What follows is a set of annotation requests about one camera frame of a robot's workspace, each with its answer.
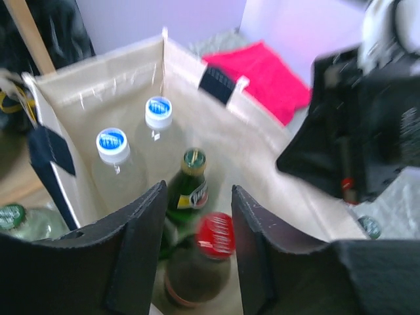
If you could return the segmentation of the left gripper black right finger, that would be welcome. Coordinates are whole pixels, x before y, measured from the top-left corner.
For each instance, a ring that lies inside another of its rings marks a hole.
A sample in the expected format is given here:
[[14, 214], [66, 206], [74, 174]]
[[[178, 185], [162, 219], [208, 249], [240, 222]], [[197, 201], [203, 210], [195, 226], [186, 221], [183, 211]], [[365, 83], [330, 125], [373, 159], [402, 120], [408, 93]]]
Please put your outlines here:
[[419, 242], [312, 237], [232, 187], [245, 314], [418, 314]]

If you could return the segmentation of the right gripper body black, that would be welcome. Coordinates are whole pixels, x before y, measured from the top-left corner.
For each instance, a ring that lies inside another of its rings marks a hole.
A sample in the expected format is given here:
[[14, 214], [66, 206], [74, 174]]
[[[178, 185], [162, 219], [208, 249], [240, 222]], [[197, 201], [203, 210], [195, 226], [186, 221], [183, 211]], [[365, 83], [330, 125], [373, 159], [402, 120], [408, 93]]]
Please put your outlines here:
[[363, 74], [357, 50], [312, 65], [308, 113], [279, 171], [352, 203], [378, 198], [419, 166], [419, 62], [403, 56]]

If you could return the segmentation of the cream canvas tote bag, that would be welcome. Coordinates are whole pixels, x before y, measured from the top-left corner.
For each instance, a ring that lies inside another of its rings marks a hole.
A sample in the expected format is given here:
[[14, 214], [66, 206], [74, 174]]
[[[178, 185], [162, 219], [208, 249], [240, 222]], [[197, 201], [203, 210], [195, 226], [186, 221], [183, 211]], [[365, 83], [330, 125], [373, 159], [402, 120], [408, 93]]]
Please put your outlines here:
[[184, 143], [205, 150], [209, 183], [219, 193], [213, 203], [221, 210], [230, 210], [232, 187], [238, 185], [267, 210], [319, 240], [364, 238], [339, 200], [276, 169], [276, 158], [291, 140], [285, 127], [239, 89], [226, 103], [217, 100], [222, 85], [203, 86], [209, 68], [164, 35], [55, 73], [25, 73], [22, 78], [35, 97], [41, 126], [58, 135], [70, 151], [75, 174], [57, 164], [52, 169], [77, 227], [108, 214], [87, 170], [97, 131], [107, 125], [134, 131], [146, 100], [163, 95], [174, 104]]

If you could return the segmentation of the green Perrier bottle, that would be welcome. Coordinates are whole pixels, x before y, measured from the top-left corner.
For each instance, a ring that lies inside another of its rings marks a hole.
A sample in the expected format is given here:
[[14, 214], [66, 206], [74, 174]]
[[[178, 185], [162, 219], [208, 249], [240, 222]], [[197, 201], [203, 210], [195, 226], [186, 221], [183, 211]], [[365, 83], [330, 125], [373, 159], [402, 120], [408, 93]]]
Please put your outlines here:
[[187, 149], [182, 156], [180, 170], [168, 184], [166, 215], [177, 226], [185, 225], [198, 216], [207, 203], [206, 163], [202, 149]]
[[195, 229], [196, 221], [176, 225], [166, 218], [163, 225], [158, 261], [167, 260], [175, 247], [182, 243], [185, 238], [193, 235]]

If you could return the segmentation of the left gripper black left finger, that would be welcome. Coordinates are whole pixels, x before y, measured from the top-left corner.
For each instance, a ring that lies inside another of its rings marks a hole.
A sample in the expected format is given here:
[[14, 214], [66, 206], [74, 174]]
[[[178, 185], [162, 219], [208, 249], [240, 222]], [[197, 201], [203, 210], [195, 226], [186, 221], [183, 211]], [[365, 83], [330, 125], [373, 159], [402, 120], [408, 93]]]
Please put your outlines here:
[[57, 240], [1, 236], [2, 314], [148, 314], [167, 201], [159, 182]]

